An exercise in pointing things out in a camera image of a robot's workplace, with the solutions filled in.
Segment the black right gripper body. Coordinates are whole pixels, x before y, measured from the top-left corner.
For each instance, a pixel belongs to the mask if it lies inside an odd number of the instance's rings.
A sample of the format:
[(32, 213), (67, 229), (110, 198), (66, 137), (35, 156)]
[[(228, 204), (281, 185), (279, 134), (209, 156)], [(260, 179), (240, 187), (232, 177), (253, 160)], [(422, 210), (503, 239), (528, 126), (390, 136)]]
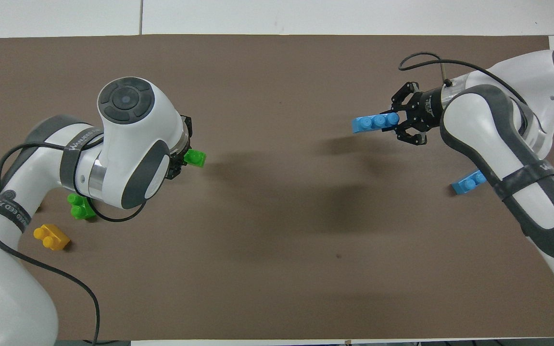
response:
[(443, 87), (414, 94), (415, 105), (412, 109), (413, 128), (417, 131), (429, 131), (438, 127), (443, 114), (441, 94)]

